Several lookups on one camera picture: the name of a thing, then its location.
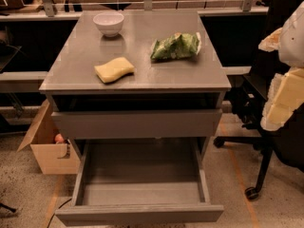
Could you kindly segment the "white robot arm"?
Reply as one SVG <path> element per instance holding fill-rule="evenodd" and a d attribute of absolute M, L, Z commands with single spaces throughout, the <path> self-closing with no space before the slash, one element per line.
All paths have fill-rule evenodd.
<path fill-rule="evenodd" d="M 289 67 L 285 74 L 275 74 L 262 111 L 262 128 L 277 131 L 304 103 L 304 2 L 283 27 L 263 39 L 258 48 L 268 52 L 276 50 L 279 61 Z"/>

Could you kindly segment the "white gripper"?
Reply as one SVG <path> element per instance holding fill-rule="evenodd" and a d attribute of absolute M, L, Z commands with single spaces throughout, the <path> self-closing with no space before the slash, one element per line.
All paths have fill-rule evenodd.
<path fill-rule="evenodd" d="M 258 45 L 263 51 L 278 50 L 282 28 L 278 28 Z M 268 101 L 260 125 L 267 131 L 277 131 L 304 103 L 304 68 L 291 67 L 284 75 L 275 74 L 268 91 Z"/>

